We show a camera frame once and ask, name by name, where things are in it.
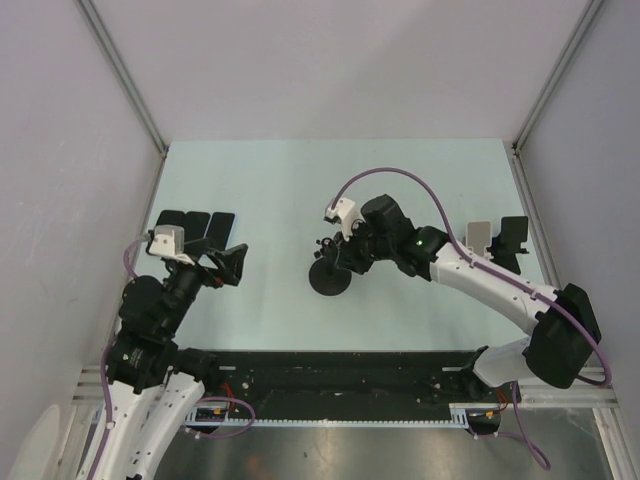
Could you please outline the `black round base phone stand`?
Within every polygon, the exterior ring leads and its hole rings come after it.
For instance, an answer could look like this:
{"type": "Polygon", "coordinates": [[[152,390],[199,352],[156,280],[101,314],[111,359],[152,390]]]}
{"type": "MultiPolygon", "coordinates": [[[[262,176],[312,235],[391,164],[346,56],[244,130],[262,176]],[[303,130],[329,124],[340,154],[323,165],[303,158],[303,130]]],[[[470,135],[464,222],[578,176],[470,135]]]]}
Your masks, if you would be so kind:
{"type": "Polygon", "coordinates": [[[308,273],[310,286],[322,296],[341,295],[350,286],[352,272],[338,265],[339,249],[332,238],[325,237],[316,244],[318,250],[308,273]]]}

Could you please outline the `phone with light blue case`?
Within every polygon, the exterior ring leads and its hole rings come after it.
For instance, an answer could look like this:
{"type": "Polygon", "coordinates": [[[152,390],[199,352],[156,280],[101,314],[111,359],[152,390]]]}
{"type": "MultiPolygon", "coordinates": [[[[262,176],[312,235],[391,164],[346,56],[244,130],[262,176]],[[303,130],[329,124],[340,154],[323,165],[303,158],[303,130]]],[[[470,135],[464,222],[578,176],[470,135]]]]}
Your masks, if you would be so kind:
{"type": "Polygon", "coordinates": [[[211,215],[206,231],[206,238],[211,247],[225,250],[231,235],[235,215],[228,212],[214,212],[211,215]]]}

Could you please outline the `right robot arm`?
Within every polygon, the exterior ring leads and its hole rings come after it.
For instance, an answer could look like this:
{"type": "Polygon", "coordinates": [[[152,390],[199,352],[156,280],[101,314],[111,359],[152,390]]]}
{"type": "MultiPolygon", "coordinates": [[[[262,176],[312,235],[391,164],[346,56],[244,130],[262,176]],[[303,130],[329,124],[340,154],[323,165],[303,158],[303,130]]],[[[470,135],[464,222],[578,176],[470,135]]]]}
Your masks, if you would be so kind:
{"type": "Polygon", "coordinates": [[[528,281],[472,253],[432,226],[415,227],[388,195],[363,207],[346,198],[329,205],[326,221],[340,226],[334,241],[337,268],[366,273],[389,260],[410,277],[453,288],[516,325],[524,338],[500,347],[482,347],[464,368],[463,393],[484,401],[497,387],[536,377],[567,389],[580,379],[601,333],[585,290],[528,281]]]}

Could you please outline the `white phone stand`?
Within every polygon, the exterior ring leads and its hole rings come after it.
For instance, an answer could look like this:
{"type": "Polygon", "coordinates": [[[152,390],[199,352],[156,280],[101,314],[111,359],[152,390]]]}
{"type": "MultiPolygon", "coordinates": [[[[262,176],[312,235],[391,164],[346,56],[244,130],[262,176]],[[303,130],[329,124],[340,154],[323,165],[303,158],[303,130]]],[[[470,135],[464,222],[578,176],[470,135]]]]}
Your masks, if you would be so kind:
{"type": "Polygon", "coordinates": [[[472,221],[466,225],[465,246],[477,255],[484,256],[492,244],[492,223],[472,221]]]}

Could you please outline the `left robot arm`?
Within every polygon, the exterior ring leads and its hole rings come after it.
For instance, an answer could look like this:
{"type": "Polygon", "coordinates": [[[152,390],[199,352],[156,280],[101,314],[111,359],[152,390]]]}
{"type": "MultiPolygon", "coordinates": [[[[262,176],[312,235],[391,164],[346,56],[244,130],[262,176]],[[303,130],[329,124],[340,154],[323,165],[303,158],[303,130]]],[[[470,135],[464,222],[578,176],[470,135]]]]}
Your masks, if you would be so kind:
{"type": "Polygon", "coordinates": [[[103,410],[80,479],[154,478],[187,413],[221,387],[215,355],[181,350],[174,338],[202,288],[240,283],[247,245],[185,242],[174,226],[141,240],[168,276],[138,276],[123,291],[120,328],[100,361],[103,410]]]}

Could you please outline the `black phone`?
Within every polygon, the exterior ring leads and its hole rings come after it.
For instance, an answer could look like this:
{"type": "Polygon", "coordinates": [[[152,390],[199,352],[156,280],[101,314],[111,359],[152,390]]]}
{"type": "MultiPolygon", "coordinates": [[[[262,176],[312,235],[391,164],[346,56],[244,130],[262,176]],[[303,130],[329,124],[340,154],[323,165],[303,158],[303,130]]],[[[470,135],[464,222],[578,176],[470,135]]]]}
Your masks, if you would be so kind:
{"type": "Polygon", "coordinates": [[[189,211],[184,216],[184,240],[186,243],[204,238],[211,215],[207,212],[189,211]]]}
{"type": "Polygon", "coordinates": [[[177,228],[181,235],[186,233],[185,229],[186,213],[181,210],[163,210],[160,212],[154,229],[159,227],[171,226],[177,228]]]}

